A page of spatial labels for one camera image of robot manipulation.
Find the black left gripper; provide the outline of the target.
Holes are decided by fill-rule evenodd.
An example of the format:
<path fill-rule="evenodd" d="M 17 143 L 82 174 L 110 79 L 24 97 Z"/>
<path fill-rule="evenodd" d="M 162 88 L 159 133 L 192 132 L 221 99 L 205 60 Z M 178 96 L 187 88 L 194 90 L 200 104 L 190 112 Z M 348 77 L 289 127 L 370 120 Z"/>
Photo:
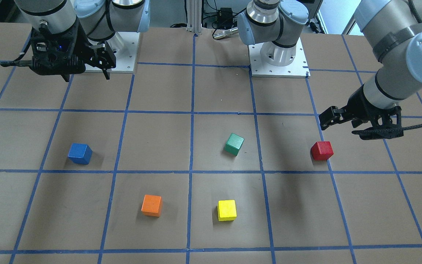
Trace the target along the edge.
<path fill-rule="evenodd" d="M 379 109 L 390 109 L 396 106 L 396 103 L 387 107 L 377 107 L 372 104 L 364 94 L 364 85 L 355 91 L 348 99 L 347 105 L 342 108 L 330 106 L 322 112 L 318 118 L 321 130 L 324 131 L 332 125 L 339 125 L 345 122 L 351 122 L 355 117 L 360 117 L 368 107 L 377 107 Z"/>

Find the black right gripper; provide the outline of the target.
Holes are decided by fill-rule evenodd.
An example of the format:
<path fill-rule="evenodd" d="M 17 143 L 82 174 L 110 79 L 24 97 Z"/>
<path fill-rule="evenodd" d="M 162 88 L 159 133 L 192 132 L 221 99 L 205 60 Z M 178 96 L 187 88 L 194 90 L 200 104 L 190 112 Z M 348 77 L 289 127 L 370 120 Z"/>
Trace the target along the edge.
<path fill-rule="evenodd" d="M 30 35 L 33 56 L 30 69 L 41 76 L 60 75 L 69 82 L 70 74 L 81 74 L 85 65 L 102 71 L 110 80 L 108 70 L 116 67 L 116 56 L 107 41 L 90 45 L 78 18 L 64 32 L 54 34 L 48 22 L 41 20 Z"/>

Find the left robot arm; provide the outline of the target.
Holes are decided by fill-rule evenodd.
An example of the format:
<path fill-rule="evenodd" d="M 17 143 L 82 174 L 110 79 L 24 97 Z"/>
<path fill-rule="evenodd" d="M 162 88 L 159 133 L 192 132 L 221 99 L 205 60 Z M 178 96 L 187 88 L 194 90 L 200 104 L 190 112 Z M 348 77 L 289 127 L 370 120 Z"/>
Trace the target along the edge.
<path fill-rule="evenodd" d="M 354 12 L 361 32 L 382 64 L 348 99 L 319 115 L 322 130 L 351 122 L 364 140 L 395 138 L 422 124 L 402 127 L 400 102 L 422 89 L 422 11 L 412 0 L 362 0 Z M 287 70 L 299 50 L 308 10 L 296 0 L 253 0 L 237 17 L 242 42 L 256 62 Z"/>

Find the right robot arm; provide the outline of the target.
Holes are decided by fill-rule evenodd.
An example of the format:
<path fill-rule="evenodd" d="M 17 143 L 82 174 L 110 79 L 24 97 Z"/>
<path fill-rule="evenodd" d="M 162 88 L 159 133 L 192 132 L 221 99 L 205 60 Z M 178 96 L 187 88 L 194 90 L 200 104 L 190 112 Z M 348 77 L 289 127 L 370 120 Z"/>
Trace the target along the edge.
<path fill-rule="evenodd" d="M 32 25 L 29 43 L 3 67 L 41 76 L 133 73 L 140 33 L 150 24 L 149 0 L 17 0 Z"/>

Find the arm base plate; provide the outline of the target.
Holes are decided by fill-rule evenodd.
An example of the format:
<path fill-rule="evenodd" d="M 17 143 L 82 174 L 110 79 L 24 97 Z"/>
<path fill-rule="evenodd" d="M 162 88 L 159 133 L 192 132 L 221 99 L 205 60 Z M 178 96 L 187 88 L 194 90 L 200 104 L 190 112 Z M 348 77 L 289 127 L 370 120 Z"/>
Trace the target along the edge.
<path fill-rule="evenodd" d="M 295 46 L 283 48 L 272 42 L 248 45 L 248 57 L 254 77 L 310 77 L 301 39 Z"/>
<path fill-rule="evenodd" d="M 107 72 L 125 74 L 135 72 L 140 36 L 139 32 L 116 32 L 110 40 L 107 40 L 116 57 L 116 67 Z"/>

